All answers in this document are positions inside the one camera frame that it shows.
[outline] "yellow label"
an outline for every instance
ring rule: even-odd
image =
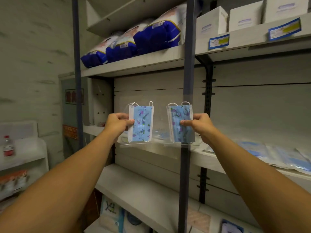
[[[283,29],[283,33],[289,33],[295,29],[299,29],[300,28],[300,25],[299,25],[299,22],[297,23],[294,23],[286,28]]]
[[[218,44],[224,44],[224,43],[228,43],[228,42],[229,42],[229,38],[226,38],[226,39],[219,40]]]

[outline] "disposable mask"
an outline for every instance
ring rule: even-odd
[[[181,105],[170,103],[166,107],[169,118],[169,132],[171,142],[195,142],[194,131],[192,127],[180,125],[181,120],[193,120],[192,105],[189,102],[182,102]]]
[[[134,119],[135,122],[133,126],[128,128],[127,141],[151,141],[153,126],[153,102],[150,101],[149,106],[140,106],[135,102],[129,105],[129,119]]]

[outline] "hand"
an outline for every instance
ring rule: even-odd
[[[128,120],[128,114],[125,113],[109,114],[104,131],[111,133],[116,140],[134,122],[134,119]]]
[[[202,141],[206,144],[210,143],[210,135],[217,130],[208,114],[193,114],[193,120],[182,120],[181,125],[191,126],[195,132],[199,133]]]

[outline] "plastic bottle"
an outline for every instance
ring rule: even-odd
[[[12,156],[14,155],[14,146],[13,142],[10,139],[10,136],[4,136],[5,143],[3,146],[3,155],[4,156]]]

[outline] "blue face mask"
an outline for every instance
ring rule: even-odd
[[[169,118],[169,130],[171,142],[195,142],[194,131],[192,127],[185,127],[180,125],[181,120],[193,120],[192,105],[177,105],[169,106],[167,108],[167,115]]]
[[[151,141],[153,126],[153,102],[149,106],[130,104],[129,119],[134,119],[134,125],[128,129],[127,141]]]

